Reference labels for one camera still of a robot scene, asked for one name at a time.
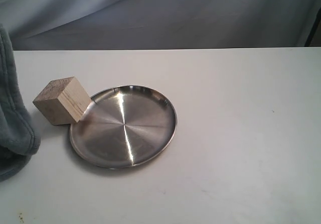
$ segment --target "wooden block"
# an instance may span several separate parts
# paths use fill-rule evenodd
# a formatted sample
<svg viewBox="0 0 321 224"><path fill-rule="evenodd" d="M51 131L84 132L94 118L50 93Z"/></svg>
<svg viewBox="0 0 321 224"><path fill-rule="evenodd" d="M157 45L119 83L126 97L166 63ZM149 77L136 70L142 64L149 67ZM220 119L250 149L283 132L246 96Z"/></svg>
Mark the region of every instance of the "wooden block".
<svg viewBox="0 0 321 224"><path fill-rule="evenodd" d="M53 80L33 101L53 125L77 123L91 103L89 95L75 77Z"/></svg>

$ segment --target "light wood cube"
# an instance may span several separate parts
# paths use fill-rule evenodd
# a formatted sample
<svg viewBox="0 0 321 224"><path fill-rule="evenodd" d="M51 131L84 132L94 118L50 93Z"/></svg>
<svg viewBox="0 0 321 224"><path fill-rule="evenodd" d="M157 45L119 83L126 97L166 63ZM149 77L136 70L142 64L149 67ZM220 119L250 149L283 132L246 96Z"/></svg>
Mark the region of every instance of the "light wood cube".
<svg viewBox="0 0 321 224"><path fill-rule="evenodd" d="M53 80L39 93L34 105L53 125L77 123L91 103L75 77Z"/></svg>

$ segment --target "stainless steel plate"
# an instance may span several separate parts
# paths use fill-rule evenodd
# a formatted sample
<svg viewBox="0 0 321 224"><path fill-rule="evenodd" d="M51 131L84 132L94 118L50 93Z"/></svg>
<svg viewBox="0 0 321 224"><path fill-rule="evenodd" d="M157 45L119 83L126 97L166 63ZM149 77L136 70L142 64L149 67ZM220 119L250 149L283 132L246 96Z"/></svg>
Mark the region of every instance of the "stainless steel plate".
<svg viewBox="0 0 321 224"><path fill-rule="evenodd" d="M70 142L88 162L109 169L142 164L172 140L177 125L171 102L141 86L115 87L92 97Z"/></svg>

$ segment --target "white table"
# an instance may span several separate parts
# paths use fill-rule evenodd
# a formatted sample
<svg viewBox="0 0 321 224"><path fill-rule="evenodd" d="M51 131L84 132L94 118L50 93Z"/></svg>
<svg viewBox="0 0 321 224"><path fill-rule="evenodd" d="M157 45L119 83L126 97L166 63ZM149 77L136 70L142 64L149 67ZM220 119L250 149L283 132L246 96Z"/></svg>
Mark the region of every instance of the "white table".
<svg viewBox="0 0 321 224"><path fill-rule="evenodd" d="M317 223L321 221L321 48L15 52L39 152L0 183L1 223ZM89 94L126 84L176 108L169 147L138 168L78 158L67 127L32 104L52 79Z"/></svg>

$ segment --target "round metal tray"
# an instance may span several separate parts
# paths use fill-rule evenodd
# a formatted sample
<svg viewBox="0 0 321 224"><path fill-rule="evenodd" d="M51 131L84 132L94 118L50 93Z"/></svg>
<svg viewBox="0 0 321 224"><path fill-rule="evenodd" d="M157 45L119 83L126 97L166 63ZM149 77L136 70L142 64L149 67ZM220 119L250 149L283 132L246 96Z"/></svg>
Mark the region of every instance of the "round metal tray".
<svg viewBox="0 0 321 224"><path fill-rule="evenodd" d="M172 140L176 112L161 93L142 86L122 86L92 98L81 120L70 126L70 142L88 162L119 169L157 156Z"/></svg>

